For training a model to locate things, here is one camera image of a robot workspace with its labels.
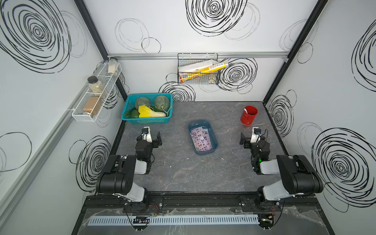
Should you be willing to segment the dark teal storage box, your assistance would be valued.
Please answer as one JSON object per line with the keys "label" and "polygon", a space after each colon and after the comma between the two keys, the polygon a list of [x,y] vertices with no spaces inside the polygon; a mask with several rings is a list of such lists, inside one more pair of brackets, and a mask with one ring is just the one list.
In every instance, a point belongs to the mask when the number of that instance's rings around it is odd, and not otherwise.
{"label": "dark teal storage box", "polygon": [[194,151],[199,156],[214,153],[218,148],[218,141],[211,124],[207,120],[193,121],[188,126]]}

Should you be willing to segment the purple Kuromi sticker sheet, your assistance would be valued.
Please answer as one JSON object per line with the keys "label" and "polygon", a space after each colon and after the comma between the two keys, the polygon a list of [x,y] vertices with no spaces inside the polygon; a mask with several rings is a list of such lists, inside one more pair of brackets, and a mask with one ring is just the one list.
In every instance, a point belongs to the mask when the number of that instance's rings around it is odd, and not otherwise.
{"label": "purple Kuromi sticker sheet", "polygon": [[213,149],[207,128],[198,127],[192,129],[190,135],[196,151],[207,152]]}

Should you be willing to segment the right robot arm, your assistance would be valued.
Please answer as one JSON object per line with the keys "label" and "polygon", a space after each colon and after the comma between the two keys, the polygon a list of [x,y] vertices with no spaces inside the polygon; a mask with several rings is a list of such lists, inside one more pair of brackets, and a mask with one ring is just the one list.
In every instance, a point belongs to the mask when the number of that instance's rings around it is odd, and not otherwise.
{"label": "right robot arm", "polygon": [[324,183],[304,155],[277,155],[270,160],[270,143],[259,129],[251,137],[240,134],[240,145],[251,153],[252,169],[257,175],[280,175],[271,185],[258,188],[258,202],[277,202],[297,195],[321,193]]}

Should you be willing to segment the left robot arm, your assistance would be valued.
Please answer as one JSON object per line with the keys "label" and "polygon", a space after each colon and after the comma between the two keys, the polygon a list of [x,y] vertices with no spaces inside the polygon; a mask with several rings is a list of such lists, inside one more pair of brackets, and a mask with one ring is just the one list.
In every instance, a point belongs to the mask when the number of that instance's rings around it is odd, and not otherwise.
{"label": "left robot arm", "polygon": [[162,145],[161,134],[151,138],[149,127],[144,127],[137,137],[134,155],[110,155],[96,183],[96,193],[112,195],[130,202],[141,203],[146,200],[147,189],[134,182],[135,175],[150,173],[155,161],[153,149]]}

